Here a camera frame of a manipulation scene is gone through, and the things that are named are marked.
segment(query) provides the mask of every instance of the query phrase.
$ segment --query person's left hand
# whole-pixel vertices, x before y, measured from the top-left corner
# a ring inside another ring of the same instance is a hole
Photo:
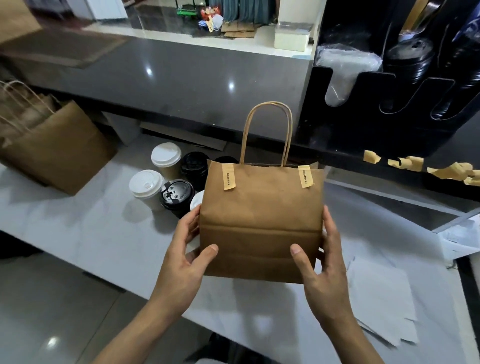
[[[216,257],[218,246],[197,248],[185,255],[186,245],[198,235],[200,206],[186,214],[177,224],[167,249],[148,305],[169,323],[179,319],[195,298],[205,269]]]

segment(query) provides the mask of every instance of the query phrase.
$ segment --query dark gray countertop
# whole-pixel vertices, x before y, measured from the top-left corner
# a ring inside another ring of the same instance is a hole
[[[132,38],[85,69],[15,60],[31,85],[243,130],[264,101],[290,106],[294,118],[308,60]],[[258,111],[251,132],[284,139],[279,110]]]

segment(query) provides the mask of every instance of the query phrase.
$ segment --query forearm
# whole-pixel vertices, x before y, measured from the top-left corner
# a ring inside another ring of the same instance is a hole
[[[135,319],[96,357],[92,364],[141,364],[170,321],[147,303]]]
[[[384,364],[355,319],[326,332],[342,364]]]

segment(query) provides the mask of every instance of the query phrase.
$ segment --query marble table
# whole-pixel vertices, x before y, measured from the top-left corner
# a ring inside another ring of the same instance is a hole
[[[128,181],[153,167],[150,151],[161,142],[141,135],[73,197],[0,165],[0,229],[148,298],[177,219],[153,215]],[[420,342],[391,348],[367,334],[385,362],[466,363],[438,236],[339,186],[325,186],[325,201],[347,263],[362,256],[408,274]],[[184,316],[282,364],[339,363],[302,285],[205,277]]]

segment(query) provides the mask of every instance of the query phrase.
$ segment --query napkin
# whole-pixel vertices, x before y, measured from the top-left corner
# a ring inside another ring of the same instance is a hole
[[[350,303],[359,325],[389,342],[418,343],[417,315],[405,271],[355,257],[348,266]]]

